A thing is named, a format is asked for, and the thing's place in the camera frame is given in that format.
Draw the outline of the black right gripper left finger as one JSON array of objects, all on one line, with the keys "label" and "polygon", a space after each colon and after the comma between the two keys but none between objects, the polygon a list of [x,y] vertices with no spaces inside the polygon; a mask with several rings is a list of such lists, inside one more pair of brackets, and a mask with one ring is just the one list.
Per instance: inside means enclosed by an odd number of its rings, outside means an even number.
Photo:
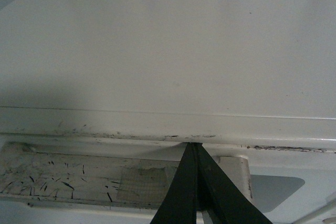
[{"label": "black right gripper left finger", "polygon": [[188,143],[172,183],[151,223],[196,223],[197,158]]}]

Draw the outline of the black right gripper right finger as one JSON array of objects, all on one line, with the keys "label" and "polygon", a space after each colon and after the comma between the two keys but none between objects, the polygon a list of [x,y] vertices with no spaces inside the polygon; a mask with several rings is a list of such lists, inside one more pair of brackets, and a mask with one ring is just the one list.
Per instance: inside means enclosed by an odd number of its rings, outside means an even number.
[{"label": "black right gripper right finger", "polygon": [[200,143],[195,144],[198,198],[213,223],[265,223],[266,217],[239,191]]}]

